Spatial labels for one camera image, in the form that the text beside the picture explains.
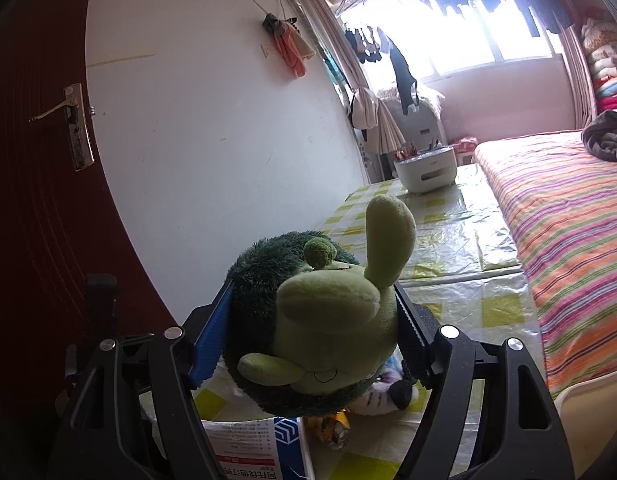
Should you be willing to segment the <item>white blue medicine box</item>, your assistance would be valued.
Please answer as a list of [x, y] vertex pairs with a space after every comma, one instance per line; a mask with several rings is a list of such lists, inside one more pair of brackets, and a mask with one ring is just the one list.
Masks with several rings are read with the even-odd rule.
[[301, 418], [202, 424], [228, 479], [315, 479]]

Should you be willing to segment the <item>white washing machine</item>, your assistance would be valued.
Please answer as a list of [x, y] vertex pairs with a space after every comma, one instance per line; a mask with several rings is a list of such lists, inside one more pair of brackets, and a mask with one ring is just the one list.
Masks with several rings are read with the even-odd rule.
[[383, 92], [381, 99], [389, 108], [406, 143], [412, 145], [418, 152], [428, 151], [430, 146], [436, 148], [446, 145], [447, 136], [442, 122], [445, 96], [429, 87], [421, 87], [417, 93], [419, 105], [410, 106], [407, 114], [403, 113], [397, 89]]

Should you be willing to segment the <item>crushed yellow can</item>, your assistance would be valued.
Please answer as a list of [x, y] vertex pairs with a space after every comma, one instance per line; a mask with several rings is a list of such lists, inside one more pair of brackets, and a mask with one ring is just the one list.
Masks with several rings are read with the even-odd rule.
[[348, 443], [351, 424], [347, 410], [325, 416], [304, 417], [303, 422], [307, 432], [327, 448], [339, 451]]

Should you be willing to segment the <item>pink curtain left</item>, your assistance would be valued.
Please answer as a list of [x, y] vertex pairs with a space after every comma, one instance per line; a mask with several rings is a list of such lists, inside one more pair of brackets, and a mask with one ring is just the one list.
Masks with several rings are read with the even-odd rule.
[[326, 0], [299, 1], [322, 40], [326, 41], [353, 91], [351, 124], [357, 130], [366, 131], [365, 151], [375, 154], [397, 151], [405, 144], [403, 133], [386, 104], [369, 88], [362, 65], [329, 4]]

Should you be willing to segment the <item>black hanging garment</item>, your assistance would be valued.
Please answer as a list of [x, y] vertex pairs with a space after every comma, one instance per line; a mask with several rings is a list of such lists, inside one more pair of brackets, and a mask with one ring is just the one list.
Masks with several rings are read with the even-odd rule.
[[401, 101], [402, 112], [404, 115], [407, 115], [412, 106], [417, 107], [419, 105], [418, 82], [409, 70], [409, 63], [407, 63], [406, 58], [404, 58], [404, 55], [395, 44], [391, 44], [389, 55], [394, 70], [397, 94]]

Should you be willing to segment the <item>striped bed sheet mattress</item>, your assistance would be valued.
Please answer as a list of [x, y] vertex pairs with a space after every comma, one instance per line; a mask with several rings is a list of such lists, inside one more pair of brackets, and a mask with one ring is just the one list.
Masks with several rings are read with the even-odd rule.
[[528, 279], [548, 389], [559, 396], [617, 370], [617, 163], [578, 131], [475, 151]]

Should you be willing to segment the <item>small white striped plush toy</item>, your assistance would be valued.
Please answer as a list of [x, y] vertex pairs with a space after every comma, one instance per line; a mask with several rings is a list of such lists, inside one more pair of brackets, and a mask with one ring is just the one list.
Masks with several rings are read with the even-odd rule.
[[363, 396], [349, 405], [349, 410], [362, 416], [388, 415], [405, 411], [418, 398], [414, 377], [401, 358], [391, 356]]

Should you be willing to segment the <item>white trash bin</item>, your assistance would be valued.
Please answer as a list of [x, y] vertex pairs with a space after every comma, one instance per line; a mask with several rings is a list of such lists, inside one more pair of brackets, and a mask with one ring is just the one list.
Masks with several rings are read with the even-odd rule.
[[617, 432], [617, 370], [566, 388], [555, 405], [578, 479]]

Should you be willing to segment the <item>grey crumpled blanket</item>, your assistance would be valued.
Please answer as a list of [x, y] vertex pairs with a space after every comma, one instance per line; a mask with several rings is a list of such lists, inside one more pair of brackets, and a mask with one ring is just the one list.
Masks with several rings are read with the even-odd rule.
[[581, 133], [581, 139], [589, 154], [617, 163], [617, 110], [605, 110]]

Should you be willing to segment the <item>green plush toy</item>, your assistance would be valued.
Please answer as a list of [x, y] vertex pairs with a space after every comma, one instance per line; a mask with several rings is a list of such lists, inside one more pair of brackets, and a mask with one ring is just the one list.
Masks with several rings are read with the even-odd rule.
[[263, 238], [228, 270], [223, 360], [262, 411], [337, 413], [363, 396], [397, 348], [394, 285], [416, 222], [396, 197], [365, 210], [366, 262], [316, 231]]

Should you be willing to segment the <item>stack of folded quilts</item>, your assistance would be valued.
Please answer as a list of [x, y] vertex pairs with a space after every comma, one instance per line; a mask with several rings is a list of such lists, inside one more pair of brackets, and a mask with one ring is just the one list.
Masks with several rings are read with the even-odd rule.
[[617, 23], [608, 11], [590, 6], [585, 11], [581, 37], [597, 110], [617, 112]]

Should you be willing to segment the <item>dark red door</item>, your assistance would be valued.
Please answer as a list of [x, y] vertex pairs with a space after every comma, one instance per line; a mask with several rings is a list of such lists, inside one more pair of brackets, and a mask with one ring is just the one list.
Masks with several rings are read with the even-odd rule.
[[0, 0], [0, 479], [118, 479], [60, 416], [66, 350], [88, 341], [84, 292], [118, 281], [114, 333], [172, 322], [101, 162], [73, 163], [64, 90], [86, 80], [88, 0]]

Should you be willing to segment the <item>checkered plastic tablecloth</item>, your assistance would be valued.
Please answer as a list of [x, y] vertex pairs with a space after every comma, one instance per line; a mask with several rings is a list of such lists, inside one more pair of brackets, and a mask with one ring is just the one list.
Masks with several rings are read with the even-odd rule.
[[[415, 195], [392, 180], [359, 188], [319, 229], [359, 262], [366, 260], [365, 210], [380, 195], [397, 196], [417, 224], [414, 251], [400, 283], [415, 304], [470, 338], [500, 344], [520, 339], [544, 365], [537, 309], [517, 247], [487, 177], [478, 165], [461, 166], [454, 184]], [[345, 446], [332, 450], [304, 422], [282, 427], [301, 444], [303, 463], [292, 479], [391, 479], [399, 469], [429, 398], [422, 385], [404, 411], [351, 415]]]

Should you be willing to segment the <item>orange cloth on hook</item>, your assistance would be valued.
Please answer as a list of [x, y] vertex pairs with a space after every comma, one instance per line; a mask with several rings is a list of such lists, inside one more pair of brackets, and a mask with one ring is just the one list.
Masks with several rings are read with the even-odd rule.
[[303, 39], [292, 24], [267, 13], [263, 27], [274, 41], [274, 46], [295, 77], [306, 75], [305, 62], [314, 58], [315, 50]]

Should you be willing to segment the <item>white storage box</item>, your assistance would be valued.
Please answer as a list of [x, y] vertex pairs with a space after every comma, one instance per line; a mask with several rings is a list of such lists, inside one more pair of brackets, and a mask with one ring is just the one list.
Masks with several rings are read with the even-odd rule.
[[457, 176], [455, 152], [450, 145], [398, 160], [394, 166], [404, 188], [413, 194], [444, 188]]

